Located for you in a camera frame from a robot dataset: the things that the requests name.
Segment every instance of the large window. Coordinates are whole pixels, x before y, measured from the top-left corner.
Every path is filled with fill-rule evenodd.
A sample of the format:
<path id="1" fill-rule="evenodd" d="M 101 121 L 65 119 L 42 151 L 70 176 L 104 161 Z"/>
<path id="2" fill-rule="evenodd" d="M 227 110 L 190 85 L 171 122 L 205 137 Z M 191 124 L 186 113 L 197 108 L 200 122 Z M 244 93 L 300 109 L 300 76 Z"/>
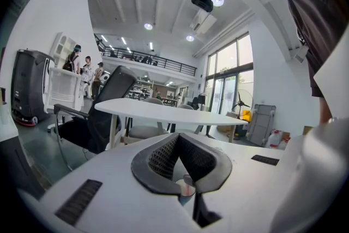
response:
<path id="1" fill-rule="evenodd" d="M 216 54 L 209 57 L 208 67 L 207 67 L 207 76 L 210 76 L 215 73 L 216 70 Z"/>
<path id="2" fill-rule="evenodd" d="M 249 35 L 238 39 L 238 54 L 239 54 L 239 65 L 245 65 L 253 62 L 252 56 L 252 45 Z"/>
<path id="3" fill-rule="evenodd" d="M 206 76 L 206 104 L 211 112 L 227 114 L 240 99 L 252 107 L 253 100 L 253 56 L 250 35 L 245 34 L 217 52 L 208 60 Z M 244 106 L 242 110 L 251 110 Z"/>
<path id="4" fill-rule="evenodd" d="M 236 42 L 220 50 L 217 55 L 216 73 L 235 68 L 237 66 Z"/>
<path id="5" fill-rule="evenodd" d="M 250 35 L 237 38 L 209 57 L 207 76 L 253 62 Z"/>

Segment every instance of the chair backrest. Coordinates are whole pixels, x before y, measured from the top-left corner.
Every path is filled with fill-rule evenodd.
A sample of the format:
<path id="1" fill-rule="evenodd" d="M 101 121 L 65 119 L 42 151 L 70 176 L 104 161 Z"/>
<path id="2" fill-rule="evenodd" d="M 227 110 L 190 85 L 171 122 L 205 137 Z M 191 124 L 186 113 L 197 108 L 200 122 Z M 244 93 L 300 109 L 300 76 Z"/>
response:
<path id="1" fill-rule="evenodd" d="M 45 94 L 44 111 L 50 113 L 55 104 L 61 104 L 77 111 L 81 110 L 79 99 L 81 76 L 71 71 L 50 68 L 49 87 Z"/>
<path id="2" fill-rule="evenodd" d="M 94 108 L 95 104 L 110 99 L 124 98 L 136 82 L 137 75 L 124 66 L 117 67 L 105 82 L 103 89 L 88 112 L 88 129 L 95 140 L 91 145 L 97 145 L 97 147 L 91 148 L 91 150 L 102 152 L 109 143 L 112 117 L 110 113 L 96 110 Z"/>
<path id="3" fill-rule="evenodd" d="M 189 105 L 180 105 L 178 106 L 178 108 L 182 108 L 182 109 L 187 109 L 187 110 L 193 110 L 194 108 L 192 106 L 189 106 Z"/>
<path id="4" fill-rule="evenodd" d="M 144 99 L 145 102 L 149 102 L 149 103 L 154 103 L 154 104 L 158 104 L 158 105 L 163 105 L 164 103 L 158 99 L 158 98 L 154 98 L 154 97 L 148 97 L 146 99 Z"/>

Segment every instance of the black shirt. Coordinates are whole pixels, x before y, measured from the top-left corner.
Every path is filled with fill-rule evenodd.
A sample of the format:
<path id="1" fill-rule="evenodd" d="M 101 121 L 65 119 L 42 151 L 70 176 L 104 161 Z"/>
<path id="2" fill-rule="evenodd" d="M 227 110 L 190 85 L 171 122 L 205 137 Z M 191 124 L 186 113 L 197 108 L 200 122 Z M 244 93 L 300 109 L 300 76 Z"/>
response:
<path id="1" fill-rule="evenodd" d="M 304 38 L 309 51 L 312 95 L 323 97 L 314 81 L 321 68 L 336 47 L 348 23 L 347 0 L 288 0 L 291 14 Z"/>

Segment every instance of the gray chair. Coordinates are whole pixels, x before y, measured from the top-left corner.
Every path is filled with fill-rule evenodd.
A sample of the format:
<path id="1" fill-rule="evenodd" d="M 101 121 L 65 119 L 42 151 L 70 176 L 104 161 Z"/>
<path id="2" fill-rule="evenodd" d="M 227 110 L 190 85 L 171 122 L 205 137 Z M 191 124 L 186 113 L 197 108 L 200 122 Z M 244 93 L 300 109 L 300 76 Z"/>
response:
<path id="1" fill-rule="evenodd" d="M 143 102 L 149 102 L 158 105 L 164 105 L 164 103 L 157 98 L 147 98 Z M 127 121 L 126 136 L 123 138 L 125 144 L 131 144 L 151 137 L 167 134 L 168 132 L 163 129 L 163 124 L 158 122 L 158 127 L 152 126 L 134 126 L 132 127 L 132 119 Z"/>
<path id="2" fill-rule="evenodd" d="M 177 108 L 182 108 L 182 109 L 187 109 L 187 110 L 193 110 L 194 108 L 190 105 L 185 105 L 185 104 L 182 104 L 180 106 L 178 106 Z M 168 126 L 167 126 L 167 131 L 170 130 L 170 126 L 171 124 L 169 123 Z"/>
<path id="3" fill-rule="evenodd" d="M 98 111 L 94 106 L 103 101 L 125 97 L 136 82 L 137 76 L 131 70 L 124 66 L 119 66 L 105 82 L 103 89 L 93 102 L 88 113 L 77 111 L 61 104 L 54 105 L 59 149 L 65 164 L 70 170 L 72 170 L 72 168 L 69 166 L 61 148 L 61 138 L 85 148 L 92 153 L 101 153 L 105 151 L 109 143 L 112 115 L 110 113 Z M 58 114 L 61 111 L 74 117 L 72 121 L 58 126 Z M 121 130 L 121 121 L 119 117 L 116 126 L 117 133 Z"/>

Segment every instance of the doorway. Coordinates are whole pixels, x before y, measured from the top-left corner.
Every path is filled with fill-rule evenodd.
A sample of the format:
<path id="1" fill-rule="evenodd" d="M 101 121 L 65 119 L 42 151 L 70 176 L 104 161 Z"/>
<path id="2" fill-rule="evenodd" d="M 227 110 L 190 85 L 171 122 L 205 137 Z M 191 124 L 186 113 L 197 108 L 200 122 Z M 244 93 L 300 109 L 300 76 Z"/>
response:
<path id="1" fill-rule="evenodd" d="M 226 115 L 230 112 L 236 89 L 236 75 L 215 79 L 211 97 L 210 112 Z"/>

